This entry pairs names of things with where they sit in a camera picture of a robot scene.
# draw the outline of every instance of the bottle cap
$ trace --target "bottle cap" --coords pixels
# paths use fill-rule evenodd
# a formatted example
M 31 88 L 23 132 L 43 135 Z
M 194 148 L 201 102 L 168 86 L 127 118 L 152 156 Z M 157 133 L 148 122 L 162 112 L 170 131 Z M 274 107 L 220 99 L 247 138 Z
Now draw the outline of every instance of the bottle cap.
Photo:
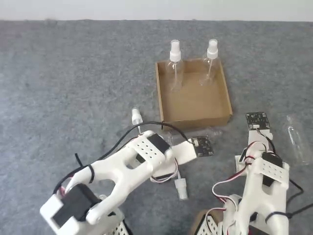
M 170 61 L 178 62 L 181 60 L 181 52 L 178 40 L 171 41 Z
M 142 116 L 136 107 L 132 109 L 132 123 L 133 125 L 142 123 Z
M 187 184 L 185 178 L 180 178 L 175 180 L 175 187 L 178 191 L 179 199 L 180 200 L 187 200 L 188 194 L 187 194 Z
M 219 50 L 217 48 L 217 40 L 211 39 L 209 41 L 209 46 L 206 51 L 206 56 L 209 59 L 216 59 L 219 56 Z

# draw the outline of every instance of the spray bottle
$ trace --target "spray bottle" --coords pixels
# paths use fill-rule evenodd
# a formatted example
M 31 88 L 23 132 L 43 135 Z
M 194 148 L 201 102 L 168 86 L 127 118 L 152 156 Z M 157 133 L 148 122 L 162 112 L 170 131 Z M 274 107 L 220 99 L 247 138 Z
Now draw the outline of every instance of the spray bottle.
M 179 91 L 182 87 L 184 66 L 178 40 L 171 41 L 170 60 L 166 66 L 166 72 L 172 91 Z
M 217 40 L 211 39 L 209 41 L 209 46 L 206 51 L 206 55 L 204 56 L 203 62 L 205 65 L 206 73 L 205 76 L 200 79 L 200 84 L 208 85 L 210 84 L 219 69 L 220 60 L 219 60 L 219 51 L 217 48 Z

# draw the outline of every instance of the cardboard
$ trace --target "cardboard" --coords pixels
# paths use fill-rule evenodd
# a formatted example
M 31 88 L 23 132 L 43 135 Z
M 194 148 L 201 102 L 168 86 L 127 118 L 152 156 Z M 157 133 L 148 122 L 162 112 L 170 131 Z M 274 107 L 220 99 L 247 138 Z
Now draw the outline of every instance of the cardboard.
M 183 86 L 173 92 L 166 76 L 166 62 L 156 63 L 161 121 L 181 129 L 226 125 L 232 109 L 222 64 L 214 81 L 204 86 L 199 83 L 206 73 L 201 59 L 184 61 L 184 68 Z

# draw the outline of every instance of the robotic arm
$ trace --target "robotic arm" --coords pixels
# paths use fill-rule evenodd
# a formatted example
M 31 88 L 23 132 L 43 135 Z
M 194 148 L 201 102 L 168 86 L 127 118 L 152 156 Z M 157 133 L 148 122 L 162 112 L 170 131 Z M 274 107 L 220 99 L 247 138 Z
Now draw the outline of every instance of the robotic arm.
M 289 165 L 269 150 L 272 134 L 265 113 L 246 115 L 249 126 L 248 147 L 235 156 L 236 174 L 216 183 L 212 192 L 224 203 L 202 217 L 194 235 L 288 235 L 286 194 L 289 187 Z M 222 196 L 214 187 L 246 175 L 241 196 Z M 220 218 L 214 215 L 220 212 Z
M 96 161 L 73 175 L 65 195 L 53 194 L 40 213 L 58 235 L 103 235 L 122 221 L 118 207 L 139 185 L 158 171 L 171 169 L 197 157 L 194 145 L 185 141 L 170 147 L 152 131 L 129 142 L 110 157 Z M 87 187 L 93 181 L 113 180 L 106 198 L 98 198 Z

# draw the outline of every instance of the transparent bottle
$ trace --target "transparent bottle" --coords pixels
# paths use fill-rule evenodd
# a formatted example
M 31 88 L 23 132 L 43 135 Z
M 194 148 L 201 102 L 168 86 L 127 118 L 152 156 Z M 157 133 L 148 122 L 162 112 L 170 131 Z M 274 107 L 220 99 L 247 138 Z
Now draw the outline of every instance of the transparent bottle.
M 220 66 L 220 60 L 218 56 L 219 56 L 219 51 L 217 48 L 217 40 L 211 39 L 209 41 L 209 46 L 207 48 L 207 52 L 203 59 L 206 72 L 204 76 L 201 77 L 201 79 L 199 80 L 202 86 L 208 85 L 214 80 L 216 73 Z
M 170 60 L 166 65 L 167 78 L 170 89 L 179 91 L 182 87 L 184 64 L 181 60 L 181 52 L 178 40 L 171 41 Z
M 293 166 L 313 164 L 312 151 L 303 126 L 295 114 L 287 115 L 287 132 L 293 153 L 288 163 Z

